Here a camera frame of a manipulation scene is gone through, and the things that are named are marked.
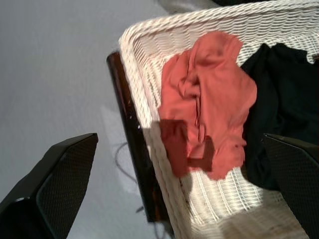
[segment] wooden edge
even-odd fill
[[[119,52],[109,55],[107,64],[112,76],[147,220],[148,222],[168,221],[167,209],[155,177],[143,131],[137,119]]]

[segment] white floor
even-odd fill
[[[0,201],[51,145],[97,132],[87,194],[68,238],[157,238],[136,213],[135,183],[114,162],[126,140],[105,60],[128,26],[160,15],[155,0],[0,1]],[[127,147],[119,161],[134,175]]]

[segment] red cloth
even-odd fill
[[[217,180],[242,166],[243,124],[257,88],[236,64],[241,47],[236,36],[215,31],[165,63],[159,117],[175,176],[201,168]]]

